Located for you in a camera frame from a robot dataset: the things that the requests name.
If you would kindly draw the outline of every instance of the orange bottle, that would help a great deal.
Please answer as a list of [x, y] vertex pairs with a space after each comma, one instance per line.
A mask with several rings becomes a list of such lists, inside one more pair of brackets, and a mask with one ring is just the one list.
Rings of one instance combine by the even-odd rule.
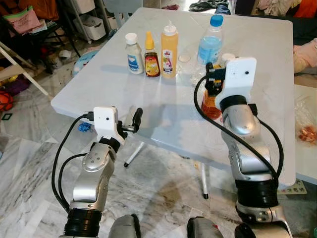
[[145, 39], [145, 74], [147, 77], [157, 77], [160, 75], [158, 54], [154, 49], [154, 41], [150, 31], [146, 33]]
[[177, 45], [178, 32], [176, 27], [169, 22], [169, 25], [164, 27], [164, 32], [161, 34], [161, 71], [163, 78], [174, 78], [176, 76], [177, 64]]
[[204, 112], [204, 114], [212, 120], [216, 120], [221, 116], [221, 111], [218, 108], [216, 108], [214, 100], [217, 94], [221, 92], [222, 86], [223, 84], [221, 80], [215, 80], [213, 82], [212, 94], [208, 95], [207, 90], [204, 93], [201, 109]]

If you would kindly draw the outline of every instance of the white bottle cap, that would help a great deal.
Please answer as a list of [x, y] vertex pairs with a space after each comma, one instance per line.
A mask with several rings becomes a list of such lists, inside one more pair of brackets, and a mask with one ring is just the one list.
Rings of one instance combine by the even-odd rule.
[[128, 45], [134, 45], [135, 43], [137, 43], [138, 41], [138, 36], [137, 34], [135, 33], [128, 33], [125, 35], [125, 42], [128, 44]]
[[234, 54], [224, 53], [224, 54], [221, 56], [221, 61], [223, 62], [223, 65], [225, 65], [228, 60], [232, 60], [232, 59], [235, 59], [235, 58], [236, 58], [236, 56], [235, 56]]
[[169, 25], [164, 26], [164, 34], [167, 36], [173, 36], [176, 34], [176, 26], [174, 26], [171, 21], [169, 21]]

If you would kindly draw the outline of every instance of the plastic bottle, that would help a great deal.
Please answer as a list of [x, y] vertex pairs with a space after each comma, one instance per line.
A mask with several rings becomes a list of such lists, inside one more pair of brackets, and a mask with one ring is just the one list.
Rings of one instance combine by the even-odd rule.
[[169, 21], [161, 34], [161, 69], [164, 78], [174, 78], [177, 64], [178, 32]]
[[223, 16], [213, 15], [210, 19], [210, 25], [200, 40], [197, 62], [191, 77], [191, 82], [194, 86], [206, 75], [206, 64], [209, 62], [214, 64], [218, 60], [223, 42], [222, 22]]
[[[213, 68], [221, 68], [220, 65], [214, 65]], [[223, 83], [221, 80], [215, 80], [213, 82], [211, 95], [206, 90], [204, 93], [201, 109], [204, 114], [212, 120], [216, 120], [221, 116], [221, 111], [216, 108], [214, 100], [216, 96], [221, 92]]]
[[128, 54], [128, 68], [131, 73], [140, 74], [144, 72], [142, 61], [142, 50], [138, 44], [138, 36], [135, 33], [125, 35], [127, 43], [125, 49]]
[[154, 41], [150, 31], [146, 33], [145, 39], [145, 74], [147, 77], [157, 77], [160, 75], [158, 54], [154, 49]]
[[201, 64], [209, 62], [216, 63], [222, 47], [222, 29], [223, 16], [213, 15], [210, 19], [210, 26], [207, 28], [199, 43], [197, 61]]

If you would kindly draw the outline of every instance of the black cable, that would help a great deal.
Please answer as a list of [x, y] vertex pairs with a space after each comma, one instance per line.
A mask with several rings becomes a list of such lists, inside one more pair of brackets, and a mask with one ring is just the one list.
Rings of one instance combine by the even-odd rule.
[[75, 126], [75, 124], [82, 118], [87, 118], [87, 115], [82, 115], [78, 118], [75, 119], [75, 121], [72, 123], [72, 125], [70, 126], [68, 132], [66, 133], [63, 141], [61, 142], [61, 144], [59, 145], [59, 148], [57, 150], [57, 153], [55, 155], [55, 159], [54, 159], [54, 163], [53, 163], [53, 170], [52, 170], [52, 180], [51, 180], [51, 184], [52, 184], [52, 190], [53, 190], [53, 193], [56, 197], [56, 199], [58, 200], [58, 202], [62, 205], [62, 207], [65, 209], [66, 212], [69, 211], [69, 208], [67, 207], [67, 204], [65, 204], [62, 200], [62, 198], [60, 197], [60, 195], [58, 194], [57, 190], [56, 190], [56, 186], [55, 186], [55, 172], [56, 172], [56, 167], [57, 167], [57, 161], [58, 161], [58, 157], [59, 157], [59, 154], [60, 154], [60, 151], [66, 141], [66, 139], [68, 138], [71, 130], [73, 129], [73, 127]]
[[72, 159], [81, 157], [81, 156], [85, 156], [86, 154], [87, 154], [87, 153], [78, 154], [78, 155], [73, 155], [73, 156], [69, 157], [67, 160], [65, 160], [65, 162], [62, 164], [62, 166], [60, 167], [60, 170], [59, 170], [58, 184], [57, 184], [57, 185], [58, 185], [58, 191], [59, 191], [59, 195], [60, 195], [60, 197], [61, 197], [63, 203], [64, 203], [65, 205], [67, 205], [66, 207], [68, 208], [68, 210], [69, 210], [69, 204], [68, 204], [66, 198], [64, 197], [63, 189], [62, 189], [62, 187], [61, 187], [61, 178], [62, 178], [62, 176], [63, 176], [63, 171], [64, 171], [64, 168], [65, 168], [66, 164], [67, 164], [69, 161], [71, 161]]
[[204, 112], [200, 109], [198, 101], [197, 101], [197, 92], [199, 89], [199, 86], [201, 85], [201, 83], [206, 80], [206, 76], [202, 77], [199, 82], [197, 83], [196, 87], [195, 87], [195, 91], [194, 91], [194, 104], [196, 107], [196, 110], [198, 111], [198, 113], [208, 122], [210, 122], [211, 124], [213, 124], [214, 126], [216, 126], [217, 128], [219, 128], [220, 130], [222, 130], [223, 132], [227, 133], [228, 135], [230, 135], [231, 137], [233, 137], [235, 140], [237, 140], [239, 143], [241, 143], [242, 145], [244, 145], [246, 148], [248, 148], [253, 154], [255, 154], [270, 170], [271, 174], [272, 174], [272, 178], [275, 181], [276, 186], [278, 187], [278, 176], [276, 171], [274, 170], [273, 166], [258, 152], [256, 151], [251, 145], [249, 145], [247, 142], [245, 142], [243, 139], [241, 139], [239, 136], [237, 136], [236, 134], [232, 133], [230, 130], [228, 130], [227, 128], [225, 128], [224, 126], [218, 124], [217, 122], [215, 122], [214, 120], [210, 119], [209, 117], [207, 117]]
[[278, 151], [279, 151], [279, 162], [278, 162], [276, 174], [279, 177], [281, 172], [282, 172], [282, 168], [283, 168], [283, 164], [284, 164], [284, 151], [283, 151], [282, 143], [279, 140], [275, 131], [268, 124], [266, 124], [264, 121], [260, 120], [259, 118], [258, 118], [258, 120], [264, 127], [266, 127], [271, 132], [271, 134], [273, 135], [273, 137], [277, 143]]

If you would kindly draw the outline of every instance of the table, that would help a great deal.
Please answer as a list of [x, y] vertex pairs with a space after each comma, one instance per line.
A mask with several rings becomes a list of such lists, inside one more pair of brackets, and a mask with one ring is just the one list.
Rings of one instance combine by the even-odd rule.
[[[123, 121], [135, 108], [142, 107], [138, 139], [229, 170], [228, 149], [220, 130], [202, 119], [193, 103], [191, 75], [199, 40], [210, 17], [205, 13], [138, 9], [51, 105], [58, 113], [71, 117], [91, 111], [95, 106], [116, 106]], [[160, 33], [169, 19], [179, 32], [179, 55], [188, 54], [191, 60], [178, 61], [174, 80], [128, 73], [125, 34], [137, 33], [144, 52], [145, 32], [151, 30], [155, 46], [160, 49]], [[295, 182], [292, 24], [225, 15], [223, 31], [223, 53], [253, 56], [258, 60], [252, 101], [258, 106], [259, 118], [268, 123], [282, 141], [285, 162], [280, 182], [292, 185]], [[262, 135], [277, 168], [278, 149], [273, 137], [265, 129]]]
[[[297, 78], [312, 78], [317, 83], [317, 76], [301, 75]], [[303, 85], [295, 85], [295, 100], [306, 99], [306, 107], [315, 116], [317, 123], [317, 88]], [[299, 140], [295, 141], [296, 176], [317, 185], [317, 146], [310, 145]]]

